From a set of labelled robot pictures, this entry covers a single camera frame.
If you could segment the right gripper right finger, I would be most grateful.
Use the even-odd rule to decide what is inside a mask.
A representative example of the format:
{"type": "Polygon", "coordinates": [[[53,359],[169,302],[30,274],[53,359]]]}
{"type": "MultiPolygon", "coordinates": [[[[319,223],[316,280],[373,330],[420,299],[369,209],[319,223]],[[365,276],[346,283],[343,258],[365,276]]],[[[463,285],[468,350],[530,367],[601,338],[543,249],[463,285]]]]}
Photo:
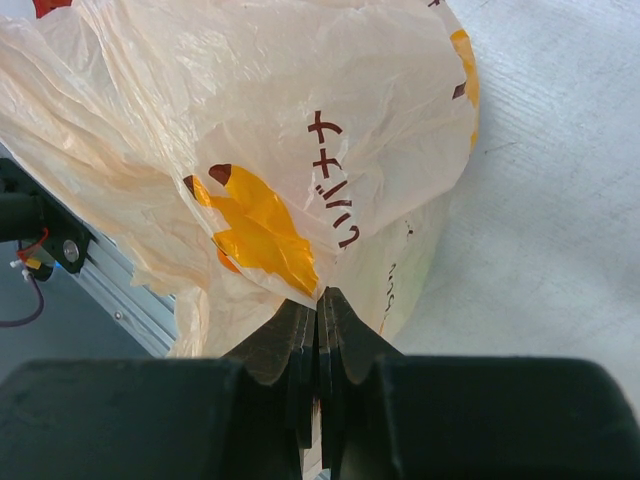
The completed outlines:
{"type": "Polygon", "coordinates": [[[342,292],[317,306],[322,464],[335,479],[635,479],[639,425],[600,365],[404,355],[342,292]]]}

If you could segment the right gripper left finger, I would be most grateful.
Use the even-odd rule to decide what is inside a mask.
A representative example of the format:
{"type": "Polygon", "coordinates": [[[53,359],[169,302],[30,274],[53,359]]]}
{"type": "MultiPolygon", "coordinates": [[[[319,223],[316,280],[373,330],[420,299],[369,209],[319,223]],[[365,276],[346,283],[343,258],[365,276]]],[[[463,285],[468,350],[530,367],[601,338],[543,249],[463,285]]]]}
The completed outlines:
{"type": "Polygon", "coordinates": [[[287,301],[218,359],[27,363],[1,386],[1,475],[299,479],[314,324],[287,301]]]}

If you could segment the orange plastic shopping bag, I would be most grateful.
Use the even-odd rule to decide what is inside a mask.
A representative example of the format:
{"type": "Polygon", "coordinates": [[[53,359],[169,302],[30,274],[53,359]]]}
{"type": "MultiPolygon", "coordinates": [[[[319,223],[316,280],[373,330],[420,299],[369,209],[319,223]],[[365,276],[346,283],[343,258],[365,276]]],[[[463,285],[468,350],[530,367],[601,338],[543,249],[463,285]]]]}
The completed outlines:
{"type": "Polygon", "coordinates": [[[216,357],[329,286],[414,311],[478,135],[445,1],[75,1],[1,20],[1,142],[216,357]]]}

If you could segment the fake watermelon slice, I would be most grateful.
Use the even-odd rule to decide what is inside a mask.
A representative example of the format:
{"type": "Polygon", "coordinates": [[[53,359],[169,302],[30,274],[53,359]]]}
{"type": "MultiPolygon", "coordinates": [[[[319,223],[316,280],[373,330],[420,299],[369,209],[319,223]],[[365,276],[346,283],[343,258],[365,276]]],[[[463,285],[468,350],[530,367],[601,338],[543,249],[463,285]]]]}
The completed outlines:
{"type": "Polygon", "coordinates": [[[43,18],[50,12],[72,4],[72,0],[33,0],[35,15],[37,19],[43,18]]]}

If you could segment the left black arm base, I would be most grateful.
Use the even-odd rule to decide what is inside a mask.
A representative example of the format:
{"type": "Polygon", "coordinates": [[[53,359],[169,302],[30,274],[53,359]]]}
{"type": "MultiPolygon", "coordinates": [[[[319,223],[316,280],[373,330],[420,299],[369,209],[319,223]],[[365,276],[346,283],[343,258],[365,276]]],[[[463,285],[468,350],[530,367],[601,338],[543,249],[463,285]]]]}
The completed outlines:
{"type": "Polygon", "coordinates": [[[1,160],[1,241],[17,242],[17,264],[39,281],[56,268],[81,271],[92,234],[13,160],[1,160]]]}

